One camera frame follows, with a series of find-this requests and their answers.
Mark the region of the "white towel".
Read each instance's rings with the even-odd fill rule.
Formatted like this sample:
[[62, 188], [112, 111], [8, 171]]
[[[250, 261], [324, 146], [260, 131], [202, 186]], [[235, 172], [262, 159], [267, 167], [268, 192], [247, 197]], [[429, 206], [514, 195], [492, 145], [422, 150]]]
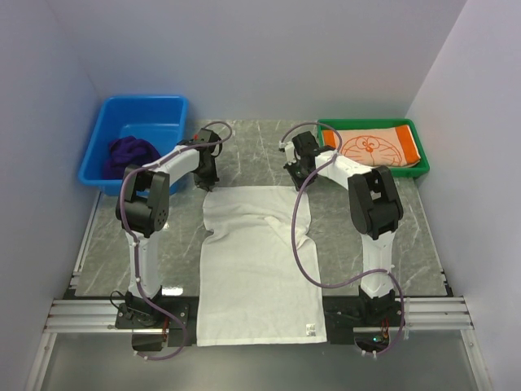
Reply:
[[292, 187], [218, 188], [203, 213], [197, 345], [325, 342], [308, 197]]

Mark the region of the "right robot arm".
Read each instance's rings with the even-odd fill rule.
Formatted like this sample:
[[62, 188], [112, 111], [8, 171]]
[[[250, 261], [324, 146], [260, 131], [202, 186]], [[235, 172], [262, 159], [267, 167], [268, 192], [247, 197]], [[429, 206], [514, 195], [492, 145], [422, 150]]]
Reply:
[[[376, 325], [397, 304], [401, 293], [392, 274], [392, 245], [403, 207], [390, 169], [357, 163], [341, 155], [334, 147], [321, 147], [310, 132], [297, 134], [290, 141], [286, 136], [278, 145], [286, 157], [284, 169], [298, 191], [291, 218], [291, 248], [301, 274], [319, 288], [335, 289], [360, 281], [358, 314], [361, 321]], [[349, 281], [324, 284], [304, 269], [296, 243], [296, 218], [306, 187], [323, 176], [348, 191], [352, 224], [362, 240], [363, 271]]]

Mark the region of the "orange Doraemon towel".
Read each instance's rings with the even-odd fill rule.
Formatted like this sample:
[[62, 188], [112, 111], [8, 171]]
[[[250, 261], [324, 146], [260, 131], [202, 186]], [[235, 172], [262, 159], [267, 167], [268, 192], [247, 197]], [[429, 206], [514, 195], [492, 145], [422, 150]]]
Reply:
[[421, 156], [408, 125], [386, 129], [339, 130], [324, 129], [322, 141], [359, 164], [377, 167], [405, 168], [418, 164]]

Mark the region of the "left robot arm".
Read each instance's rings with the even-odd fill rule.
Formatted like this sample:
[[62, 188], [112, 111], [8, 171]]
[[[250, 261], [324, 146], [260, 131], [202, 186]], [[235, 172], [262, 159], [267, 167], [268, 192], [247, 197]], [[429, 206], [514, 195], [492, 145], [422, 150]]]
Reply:
[[125, 311], [144, 327], [157, 326], [166, 313], [160, 304], [158, 242], [169, 216], [170, 187], [192, 174], [196, 187], [211, 191], [219, 182], [216, 158], [227, 139], [205, 126], [166, 155], [125, 170], [116, 206], [130, 253], [131, 279]]

